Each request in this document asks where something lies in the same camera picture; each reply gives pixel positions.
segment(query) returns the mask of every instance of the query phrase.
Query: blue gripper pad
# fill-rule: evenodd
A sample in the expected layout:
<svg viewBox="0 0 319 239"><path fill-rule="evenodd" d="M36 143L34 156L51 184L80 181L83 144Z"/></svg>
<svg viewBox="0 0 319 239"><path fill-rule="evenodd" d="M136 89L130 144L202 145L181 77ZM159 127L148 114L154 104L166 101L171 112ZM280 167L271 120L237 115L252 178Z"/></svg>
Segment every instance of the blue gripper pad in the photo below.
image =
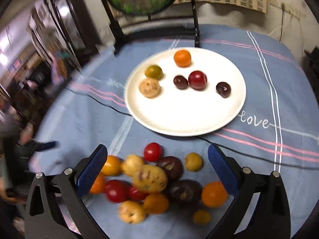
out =
<svg viewBox="0 0 319 239"><path fill-rule="evenodd" d="M224 185L227 193L234 197L238 194L238 180L231 168L225 161L225 156L219 153L219 148L210 145L208 148L208 160L217 173L221 183Z"/></svg>
<svg viewBox="0 0 319 239"><path fill-rule="evenodd" d="M76 179L77 194L79 198L89 193L96 177L100 173L107 159L107 149L104 145L99 145L90 157L90 161Z"/></svg>

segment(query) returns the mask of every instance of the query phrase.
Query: refrigerator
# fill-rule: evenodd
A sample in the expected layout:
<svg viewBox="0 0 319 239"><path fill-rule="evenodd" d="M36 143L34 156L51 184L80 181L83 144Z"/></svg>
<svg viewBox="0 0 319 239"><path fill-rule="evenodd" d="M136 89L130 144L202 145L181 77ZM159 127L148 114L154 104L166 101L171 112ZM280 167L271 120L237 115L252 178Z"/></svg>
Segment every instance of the refrigerator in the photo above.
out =
<svg viewBox="0 0 319 239"><path fill-rule="evenodd" d="M28 31L39 54L50 64L52 51L67 49L83 67L103 46L84 0L39 0Z"/></svg>

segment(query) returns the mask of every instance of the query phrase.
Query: metal screw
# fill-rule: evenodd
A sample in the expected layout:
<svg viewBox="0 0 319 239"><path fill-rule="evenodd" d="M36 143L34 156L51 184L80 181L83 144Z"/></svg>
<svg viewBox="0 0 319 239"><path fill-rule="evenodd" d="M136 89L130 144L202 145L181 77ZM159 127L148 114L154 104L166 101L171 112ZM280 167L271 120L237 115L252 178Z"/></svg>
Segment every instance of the metal screw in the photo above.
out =
<svg viewBox="0 0 319 239"><path fill-rule="evenodd" d="M69 175L73 172L72 168L67 168L64 170L64 174Z"/></svg>
<svg viewBox="0 0 319 239"><path fill-rule="evenodd" d="M35 177L36 177L37 179L41 178L42 176L43 176L43 173L42 173L42 172L38 172L38 173L35 175Z"/></svg>
<svg viewBox="0 0 319 239"><path fill-rule="evenodd" d="M251 169L248 168L248 167L244 167L244 168L242 169L242 171L243 171L244 173L246 173L246 174L251 173Z"/></svg>
<svg viewBox="0 0 319 239"><path fill-rule="evenodd" d="M280 177L280 173L277 171L274 171L272 175L275 176L276 178Z"/></svg>

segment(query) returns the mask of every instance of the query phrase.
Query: blue tablecloth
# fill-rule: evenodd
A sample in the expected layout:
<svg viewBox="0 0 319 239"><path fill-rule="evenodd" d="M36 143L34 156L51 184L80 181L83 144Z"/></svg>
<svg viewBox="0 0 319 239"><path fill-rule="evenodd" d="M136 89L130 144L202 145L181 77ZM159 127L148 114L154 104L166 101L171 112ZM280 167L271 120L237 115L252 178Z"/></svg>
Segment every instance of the blue tablecloth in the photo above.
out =
<svg viewBox="0 0 319 239"><path fill-rule="evenodd" d="M319 198L319 172L304 169L319 167L319 110L311 86L289 49L268 36L221 25L201 25L200 31L201 47L231 60L247 87L240 114L224 128L202 137L273 161L223 150L239 165L249 166L256 173L280 172L294 235ZM72 91L65 90L51 107L37 139L58 140L61 146L37 153L31 169L46 175L58 174L66 167L74 167L99 144L107 146L109 154L125 158L128 154L142 155L144 146L155 141L164 147L165 155L183 159L189 152L197 152L203 156L204 169L197 173L186 171L184 178L198 180L202 185L218 180L207 159L209 143L154 133L126 115L123 100L125 81L141 61L163 50L193 46L193 40L161 39L128 44L118 56L112 50L103 52L68 86ZM104 195L90 196L86 202L92 216L112 239L140 239L141 235L153 239L193 239L207 236L231 200L229 197L223 207L211 210L212 220L204 227L192 224L191 209L172 206L165 214L149 216L132 226L120 221L118 205L108 202ZM256 201L254 197L238 231L247 226Z"/></svg>

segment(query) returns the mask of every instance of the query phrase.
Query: pink stripe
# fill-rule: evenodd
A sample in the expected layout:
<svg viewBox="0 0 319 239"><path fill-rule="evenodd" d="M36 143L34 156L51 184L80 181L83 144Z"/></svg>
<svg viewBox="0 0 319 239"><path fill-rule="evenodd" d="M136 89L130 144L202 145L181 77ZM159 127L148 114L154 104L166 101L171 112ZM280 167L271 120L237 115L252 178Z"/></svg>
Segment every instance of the pink stripe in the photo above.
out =
<svg viewBox="0 0 319 239"><path fill-rule="evenodd" d="M221 40L211 40L211 41L208 41L208 40L203 40L202 41L203 43L214 43L214 44L226 44L226 45L231 45L231 46L236 46L236 47L242 47L242 48L249 48L249 49L253 49L253 50L256 50L256 51L261 51L267 55L270 55L270 56L273 56L273 57L276 57L278 59L281 59L281 60L285 60L287 62L290 62L290 63L293 63L294 65L295 62L293 62L291 59L287 58L287 57L284 57L282 55L279 55L279 54L275 54L273 52L269 52L267 50L262 50L262 49L256 49L255 47L251 47L249 45L241 45L241 44L237 44L237 43L230 43L229 41L221 41Z"/></svg>
<svg viewBox="0 0 319 239"><path fill-rule="evenodd" d="M247 45L247 44L235 43L235 42L232 42L232 41L218 40L218 39L204 39L204 40L202 40L202 42L204 42L204 43L213 43L213 44L220 43L220 44L233 45L233 46L236 46L236 47L250 48L250 49L258 50L258 51L261 51L261 52L263 52L263 53L265 53L267 55L274 56L276 58L279 58L279 59L282 59L282 60L285 60L285 61L288 61L288 62L291 62L291 63L295 64L295 62L293 62L288 57L285 57L285 56L280 55L280 54L275 53L275 52L267 51L265 49L258 49L258 48L256 49L254 46Z"/></svg>
<svg viewBox="0 0 319 239"><path fill-rule="evenodd" d="M227 40L217 40L217 39L204 39L204 42L205 41L211 41L211 42L224 42L224 43L229 43L229 44L235 44L235 45L242 45L242 46L246 46L246 47L251 47L253 49L256 49L254 46L251 46L251 45L247 45L247 44L242 44L242 43L235 43L235 42L232 42L232 41L227 41ZM273 55L276 55L276 56L279 56L281 58L286 58L286 59L289 59L288 57L284 57L278 53L275 53L275 52L270 52L270 51L267 51L265 49L258 49L259 51L262 51L262 52L267 52L267 53L270 53L270 54L273 54Z"/></svg>
<svg viewBox="0 0 319 239"><path fill-rule="evenodd" d="M259 142L262 142L262 143L265 143L267 145L272 145L272 146L281 146L280 144L276 144L276 143L273 143L273 142L269 142L269 141L266 141L266 140L262 140L262 139L259 139L259 138L256 138L256 137L253 137L249 134L246 134L246 133L243 133L243 132L240 132L240 131L237 131L237 130L233 130L233 129L228 129L228 128L222 128L223 130L225 131L229 131L229 132L232 132L232 133L235 133L235 134L239 134L239 135L243 135L243 136L246 136L246 137L249 137L249 138L252 138L254 140L257 140ZM311 155L311 156L317 156L319 157L319 153L316 153L316 152L312 152L312 151L307 151L307 150L301 150L301 149L296 149L296 148L293 148L293 147L290 147L290 146L286 146L286 145L282 145L283 148L287 148L287 149L290 149L290 150L293 150L293 151L296 151L298 153L302 153L302 154L307 154L307 155Z"/></svg>
<svg viewBox="0 0 319 239"><path fill-rule="evenodd" d="M116 94L114 94L114 93L112 93L112 92L103 92L103 91L100 91L100 90L98 90L97 88L95 88L95 87L93 87L93 86L91 86L91 85L89 85L89 84L80 84L80 83L74 82L74 83L71 83L71 85L72 85L74 88L76 88L76 87L79 87L79 88L81 88L81 87L82 87L82 88L91 88L91 89L97 91L98 93L101 93L101 94L104 94L104 95L108 95L108 96L114 96L114 97L118 98L120 101L123 101L123 102L124 102L124 99L122 99L121 97L117 96Z"/></svg>
<svg viewBox="0 0 319 239"><path fill-rule="evenodd" d="M245 145L248 145L248 146L256 147L258 149L261 149L261 150L264 150L264 151L267 151L267 152L270 152L270 153L273 153L273 154L279 153L278 151L274 151L274 150L271 150L271 149L268 149L268 148L264 148L264 147L261 147L259 145L256 145L254 143L250 143L250 142L247 142L247 141L244 141L244 140L231 138L231 137L228 137L228 136L224 136L222 134L218 134L216 132L214 132L214 134L217 135L217 136L226 138L228 140L231 140L231 141L234 141L234 142L237 142L237 143L241 143L241 144L245 144ZM313 158L303 157L303 156L296 156L296 155L293 155L291 153L286 153L286 152L280 152L280 154L282 154L283 156L289 156L289 157L297 158L297 159L300 159L302 161L319 163L319 159L313 159Z"/></svg>
<svg viewBox="0 0 319 239"><path fill-rule="evenodd" d="M114 99L111 98L111 97L102 96L102 95L96 93L95 91L93 91L92 89L87 89L87 88L75 88L75 89L78 89L78 90L80 90L80 91L91 92L91 93L95 94L96 96L98 96L98 97L100 97L100 98L102 98L102 99L104 99L104 100L112 101L112 102L115 102L117 105L120 105L120 106L122 106L122 107L126 107L125 104L119 103L119 102L117 102L116 100L114 100Z"/></svg>

